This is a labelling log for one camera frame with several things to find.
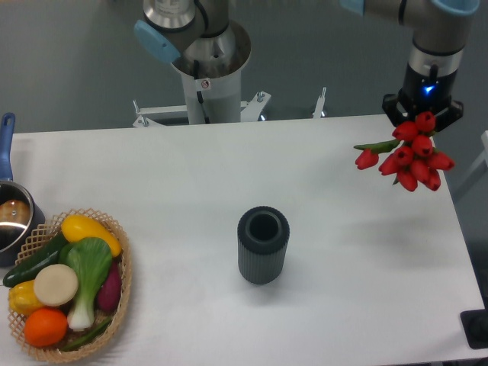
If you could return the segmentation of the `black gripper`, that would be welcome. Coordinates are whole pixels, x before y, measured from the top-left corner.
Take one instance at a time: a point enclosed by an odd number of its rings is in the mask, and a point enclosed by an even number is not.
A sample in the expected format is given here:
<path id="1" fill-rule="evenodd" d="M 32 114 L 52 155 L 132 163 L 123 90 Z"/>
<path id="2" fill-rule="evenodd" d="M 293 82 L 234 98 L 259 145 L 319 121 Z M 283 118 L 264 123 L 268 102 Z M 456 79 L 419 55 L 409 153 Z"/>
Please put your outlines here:
<path id="1" fill-rule="evenodd" d="M 402 88 L 397 94 L 383 96 L 382 109 L 393 126 L 407 122 L 408 117 L 431 111 L 436 114 L 435 132 L 441 132 L 464 115 L 464 104 L 451 100 L 456 76 L 456 71 L 440 76 L 437 66 L 429 66 L 427 75 L 422 75 L 408 65 Z"/>

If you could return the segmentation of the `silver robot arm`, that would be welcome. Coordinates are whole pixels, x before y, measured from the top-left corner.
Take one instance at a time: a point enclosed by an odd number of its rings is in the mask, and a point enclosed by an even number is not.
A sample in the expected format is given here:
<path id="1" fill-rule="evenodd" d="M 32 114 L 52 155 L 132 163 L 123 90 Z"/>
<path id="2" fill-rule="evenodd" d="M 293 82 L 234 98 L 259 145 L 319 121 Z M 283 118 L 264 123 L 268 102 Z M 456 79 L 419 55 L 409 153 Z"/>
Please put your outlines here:
<path id="1" fill-rule="evenodd" d="M 477 1 L 343 1 L 359 15 L 390 19 L 413 30 L 402 88 L 382 108 L 394 126 L 429 111 L 436 130 L 459 120 L 464 107 L 451 97 Z M 134 26 L 142 48 L 181 76 L 191 124 L 257 120 L 263 103 L 241 105 L 241 72 L 251 55 L 245 29 L 229 17 L 226 1 L 146 1 Z"/>

